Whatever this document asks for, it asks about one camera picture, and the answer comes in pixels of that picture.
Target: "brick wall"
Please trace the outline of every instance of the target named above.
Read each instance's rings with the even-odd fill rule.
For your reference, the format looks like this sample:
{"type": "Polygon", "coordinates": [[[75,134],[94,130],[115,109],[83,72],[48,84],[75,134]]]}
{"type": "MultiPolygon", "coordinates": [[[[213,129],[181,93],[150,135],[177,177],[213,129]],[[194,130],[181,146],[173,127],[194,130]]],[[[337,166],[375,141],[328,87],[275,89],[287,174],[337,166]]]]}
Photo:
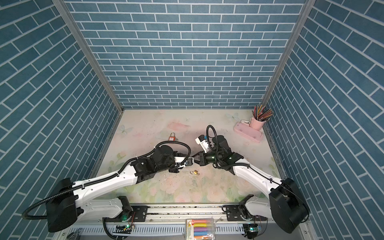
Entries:
{"type": "Polygon", "coordinates": [[[317,0],[268,123],[319,239],[384,239],[384,1],[317,0]]]}
{"type": "Polygon", "coordinates": [[[21,213],[89,176],[116,108],[51,0],[0,1],[0,73],[0,239],[52,237],[21,213]]]}
{"type": "Polygon", "coordinates": [[[254,106],[303,2],[66,1],[125,108],[254,106]]]}

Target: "pink pencil case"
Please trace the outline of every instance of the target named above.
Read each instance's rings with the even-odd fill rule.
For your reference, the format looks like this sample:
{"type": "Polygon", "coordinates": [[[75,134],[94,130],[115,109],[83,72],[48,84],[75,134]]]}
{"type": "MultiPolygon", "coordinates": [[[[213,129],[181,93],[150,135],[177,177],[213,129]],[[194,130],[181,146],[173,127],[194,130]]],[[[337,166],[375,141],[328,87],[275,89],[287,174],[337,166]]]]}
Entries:
{"type": "Polygon", "coordinates": [[[263,140],[263,134],[260,131],[251,128],[247,124],[237,122],[233,130],[241,136],[256,143],[259,143],[261,140],[263,140]]]}

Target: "brass padlock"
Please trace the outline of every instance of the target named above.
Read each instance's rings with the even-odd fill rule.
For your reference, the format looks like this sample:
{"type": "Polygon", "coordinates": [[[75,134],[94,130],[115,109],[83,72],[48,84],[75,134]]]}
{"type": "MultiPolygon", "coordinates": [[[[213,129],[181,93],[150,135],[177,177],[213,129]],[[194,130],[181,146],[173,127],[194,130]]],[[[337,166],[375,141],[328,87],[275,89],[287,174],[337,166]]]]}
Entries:
{"type": "Polygon", "coordinates": [[[175,133],[171,132],[168,141],[176,141],[175,133]]]}

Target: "marker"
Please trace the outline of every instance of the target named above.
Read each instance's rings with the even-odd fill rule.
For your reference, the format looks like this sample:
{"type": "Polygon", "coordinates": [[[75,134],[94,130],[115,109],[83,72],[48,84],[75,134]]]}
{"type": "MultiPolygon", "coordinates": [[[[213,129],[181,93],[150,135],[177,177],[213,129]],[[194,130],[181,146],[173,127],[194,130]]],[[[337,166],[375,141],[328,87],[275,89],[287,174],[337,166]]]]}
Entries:
{"type": "Polygon", "coordinates": [[[194,236],[207,236],[208,232],[193,232],[194,236]]]}
{"type": "Polygon", "coordinates": [[[207,230],[208,230],[208,228],[206,228],[206,227],[194,227],[193,228],[194,232],[205,232],[207,230]]]}
{"type": "Polygon", "coordinates": [[[194,223],[207,223],[208,221],[206,219],[194,219],[194,223]]]}
{"type": "Polygon", "coordinates": [[[206,223],[195,223],[194,227],[207,227],[206,223]]]}
{"type": "Polygon", "coordinates": [[[212,239],[211,236],[195,236],[194,240],[212,239]]]}

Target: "pencil cup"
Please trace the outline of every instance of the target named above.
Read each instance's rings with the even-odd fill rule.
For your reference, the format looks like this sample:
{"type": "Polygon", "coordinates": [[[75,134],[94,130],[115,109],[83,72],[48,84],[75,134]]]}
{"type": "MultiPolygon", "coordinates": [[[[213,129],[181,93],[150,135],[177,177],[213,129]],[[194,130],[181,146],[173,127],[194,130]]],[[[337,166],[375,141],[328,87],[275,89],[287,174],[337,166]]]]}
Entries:
{"type": "Polygon", "coordinates": [[[254,117],[251,117],[251,123],[249,123],[249,126],[253,129],[260,131],[261,128],[263,128],[264,123],[265,121],[260,122],[260,121],[257,121],[254,117]]]}

